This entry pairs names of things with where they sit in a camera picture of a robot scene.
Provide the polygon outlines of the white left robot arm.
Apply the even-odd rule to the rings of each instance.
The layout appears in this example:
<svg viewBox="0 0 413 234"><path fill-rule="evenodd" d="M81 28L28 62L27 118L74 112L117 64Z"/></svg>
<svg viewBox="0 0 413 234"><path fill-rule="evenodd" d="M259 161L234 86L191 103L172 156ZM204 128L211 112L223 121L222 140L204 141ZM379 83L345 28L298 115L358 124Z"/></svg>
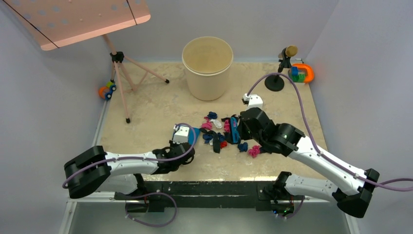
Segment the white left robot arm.
<svg viewBox="0 0 413 234"><path fill-rule="evenodd" d="M167 146L142 154L116 154L93 146L64 164L62 187L72 199L94 192L119 192L132 199L145 194L142 175L163 175L191 163L195 150L189 143Z"/></svg>

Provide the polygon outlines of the blue hand brush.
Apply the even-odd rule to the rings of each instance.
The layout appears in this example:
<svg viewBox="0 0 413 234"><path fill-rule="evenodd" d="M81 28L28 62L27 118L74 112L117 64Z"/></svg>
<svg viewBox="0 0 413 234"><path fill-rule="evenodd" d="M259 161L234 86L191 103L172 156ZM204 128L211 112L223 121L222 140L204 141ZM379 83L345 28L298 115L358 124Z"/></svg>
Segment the blue hand brush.
<svg viewBox="0 0 413 234"><path fill-rule="evenodd" d="M240 134L238 132L238 122L235 117L230 118L230 136L232 144L239 144L241 141Z"/></svg>

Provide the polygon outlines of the blue dustpan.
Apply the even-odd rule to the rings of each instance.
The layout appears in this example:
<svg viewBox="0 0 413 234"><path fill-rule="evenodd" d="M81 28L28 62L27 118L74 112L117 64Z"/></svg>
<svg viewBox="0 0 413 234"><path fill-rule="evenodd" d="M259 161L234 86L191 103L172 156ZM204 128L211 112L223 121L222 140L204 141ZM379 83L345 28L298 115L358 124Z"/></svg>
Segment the blue dustpan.
<svg viewBox="0 0 413 234"><path fill-rule="evenodd" d="M200 134L200 129L199 128L192 128L192 129L190 128L189 139L188 139L187 143L189 143L191 145L193 143L196 143L199 134Z"/></svg>

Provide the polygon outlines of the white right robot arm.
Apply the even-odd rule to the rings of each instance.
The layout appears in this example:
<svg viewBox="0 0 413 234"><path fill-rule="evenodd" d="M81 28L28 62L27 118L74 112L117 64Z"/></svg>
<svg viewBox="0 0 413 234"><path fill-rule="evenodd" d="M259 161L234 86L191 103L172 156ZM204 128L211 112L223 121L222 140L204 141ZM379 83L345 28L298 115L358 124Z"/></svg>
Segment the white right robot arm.
<svg viewBox="0 0 413 234"><path fill-rule="evenodd" d="M242 139L253 139L265 152L280 154L299 161L325 177L302 177L281 172L271 192L275 199L309 196L336 203L344 213L363 218L369 207L379 172L352 166L313 144L311 138L288 123L275 124L258 107L241 112L238 131Z"/></svg>

